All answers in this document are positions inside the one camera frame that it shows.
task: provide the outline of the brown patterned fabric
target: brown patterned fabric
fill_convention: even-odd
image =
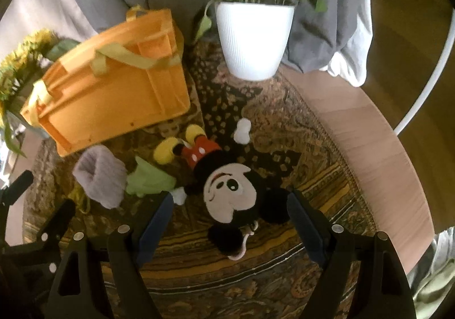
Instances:
[[[265,82],[244,82],[228,74],[218,45],[200,43],[187,56],[190,111],[174,120],[140,129],[104,144],[122,160],[128,171],[134,156],[152,162],[157,144],[168,136],[183,138],[194,123],[226,151],[240,153],[238,161],[283,187],[295,186],[312,206],[332,222],[359,234],[376,231],[361,191],[345,160],[295,88],[278,72]],[[237,121],[252,122],[251,143],[232,139]],[[24,208],[24,240],[36,232],[74,185],[72,168],[80,154],[61,159],[55,145],[43,142],[34,165],[35,184]],[[163,170],[178,179],[178,186],[191,181],[182,159]],[[106,210],[92,201],[89,215],[77,212],[64,243],[76,231],[89,236],[110,233],[137,211],[141,200],[125,195],[121,207]],[[299,316],[320,270],[304,251],[290,223],[272,226],[260,221],[239,261],[221,255],[206,238],[212,219],[202,197],[189,197],[175,206],[172,221],[153,260],[141,275],[164,318],[282,318]],[[359,265],[353,264],[337,318],[349,310]],[[108,265],[103,273],[115,315],[123,318],[121,303]]]

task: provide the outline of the orange bag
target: orange bag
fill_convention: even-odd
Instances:
[[[21,110],[60,156],[171,119],[190,108],[183,36],[171,11],[149,11],[81,43],[34,84]]]

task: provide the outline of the ribbed white pot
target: ribbed white pot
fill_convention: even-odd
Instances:
[[[288,43],[294,6],[220,2],[215,9],[230,73],[250,81],[272,77]]]

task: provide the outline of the wooden floor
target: wooden floor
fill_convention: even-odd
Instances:
[[[371,0],[374,39],[363,90],[394,128],[422,91],[450,24],[448,0]],[[455,50],[400,140],[422,182],[436,232],[455,225]]]

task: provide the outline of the silver screw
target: silver screw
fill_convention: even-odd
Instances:
[[[57,265],[55,264],[55,262],[51,262],[49,264],[49,271],[54,274],[56,271],[57,271]]]
[[[126,224],[120,225],[120,226],[118,227],[117,231],[118,231],[120,234],[128,233],[128,232],[130,231],[130,226],[129,226],[129,225],[126,225]]]
[[[344,232],[344,228],[341,225],[339,225],[339,224],[332,225],[332,230],[335,233],[343,233]]]
[[[73,239],[75,241],[80,241],[82,238],[84,238],[84,233],[82,232],[77,232],[75,235],[73,235]]]
[[[387,235],[386,232],[378,232],[378,238],[382,239],[383,241],[387,241],[388,240],[388,235]]]

